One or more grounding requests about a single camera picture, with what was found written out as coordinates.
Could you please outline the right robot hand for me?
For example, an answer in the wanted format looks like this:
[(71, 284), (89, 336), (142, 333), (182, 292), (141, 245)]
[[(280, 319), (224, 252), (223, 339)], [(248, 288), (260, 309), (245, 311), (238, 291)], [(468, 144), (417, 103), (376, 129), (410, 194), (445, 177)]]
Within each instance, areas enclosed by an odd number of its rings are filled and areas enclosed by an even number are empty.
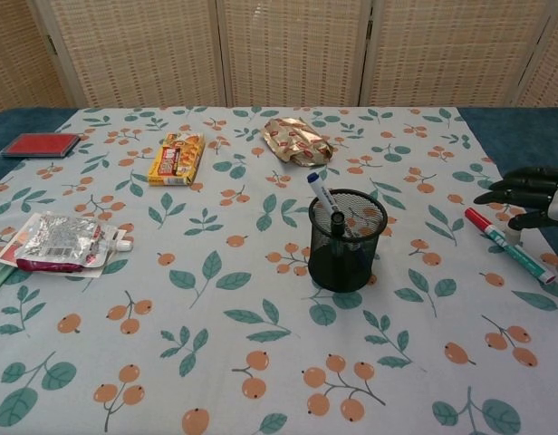
[(474, 203), (524, 208), (525, 213), (510, 218), (503, 230), (507, 243), (516, 245), (524, 229), (558, 227), (558, 169), (523, 167), (509, 171)]

